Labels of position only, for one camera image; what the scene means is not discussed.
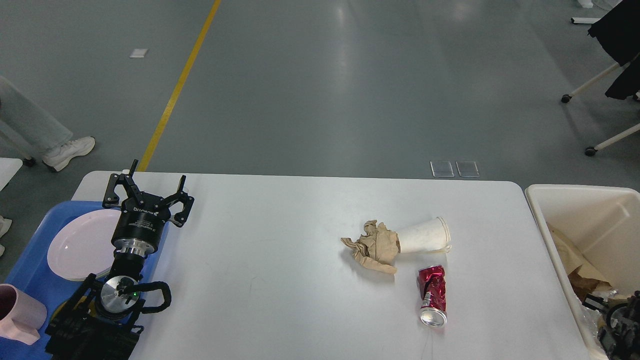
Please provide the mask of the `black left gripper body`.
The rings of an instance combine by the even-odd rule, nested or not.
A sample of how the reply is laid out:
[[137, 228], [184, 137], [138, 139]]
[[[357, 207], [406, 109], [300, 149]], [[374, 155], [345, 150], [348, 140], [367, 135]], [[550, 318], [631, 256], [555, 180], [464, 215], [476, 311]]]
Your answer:
[[147, 209], [133, 202], [125, 202], [121, 205], [121, 214], [110, 241], [120, 253], [146, 258], [158, 251], [169, 218], [167, 207], [151, 205]]

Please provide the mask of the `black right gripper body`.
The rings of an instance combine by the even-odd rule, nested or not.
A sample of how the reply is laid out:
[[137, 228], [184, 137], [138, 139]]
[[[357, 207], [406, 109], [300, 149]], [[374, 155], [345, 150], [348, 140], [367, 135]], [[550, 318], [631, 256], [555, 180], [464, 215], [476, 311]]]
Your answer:
[[631, 300], [610, 306], [605, 312], [607, 332], [622, 341], [629, 341], [632, 337], [632, 321], [630, 315]]

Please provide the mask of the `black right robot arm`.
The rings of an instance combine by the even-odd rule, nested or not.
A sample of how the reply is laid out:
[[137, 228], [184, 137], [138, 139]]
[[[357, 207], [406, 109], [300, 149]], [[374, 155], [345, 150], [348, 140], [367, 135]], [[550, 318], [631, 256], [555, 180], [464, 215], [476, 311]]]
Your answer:
[[610, 360], [640, 358], [640, 292], [634, 291], [626, 302], [610, 305], [602, 297], [588, 294], [582, 305], [603, 315], [597, 339]]

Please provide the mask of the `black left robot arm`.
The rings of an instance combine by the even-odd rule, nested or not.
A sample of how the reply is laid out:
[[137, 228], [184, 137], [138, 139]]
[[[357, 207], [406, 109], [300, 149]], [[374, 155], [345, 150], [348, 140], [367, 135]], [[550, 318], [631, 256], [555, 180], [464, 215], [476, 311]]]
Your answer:
[[113, 262], [104, 279], [90, 273], [51, 316], [45, 352], [53, 360], [128, 360], [144, 331], [137, 325], [140, 315], [163, 312], [172, 303], [169, 285], [144, 283], [142, 272], [167, 223], [183, 227], [195, 199], [185, 190], [185, 175], [169, 196], [140, 190], [137, 165], [134, 160], [128, 173], [110, 175], [102, 206], [119, 210], [110, 239]]

